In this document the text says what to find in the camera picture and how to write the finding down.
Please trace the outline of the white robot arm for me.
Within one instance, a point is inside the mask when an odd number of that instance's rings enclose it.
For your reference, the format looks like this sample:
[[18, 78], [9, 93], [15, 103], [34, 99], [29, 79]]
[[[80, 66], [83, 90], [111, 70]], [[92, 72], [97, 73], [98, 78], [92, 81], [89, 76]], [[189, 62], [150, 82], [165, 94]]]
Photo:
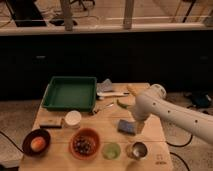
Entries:
[[166, 90], [160, 84], [153, 84], [140, 92], [129, 86], [129, 91], [135, 96], [130, 111], [136, 121], [145, 122], [154, 114], [213, 145], [213, 116], [166, 101]]

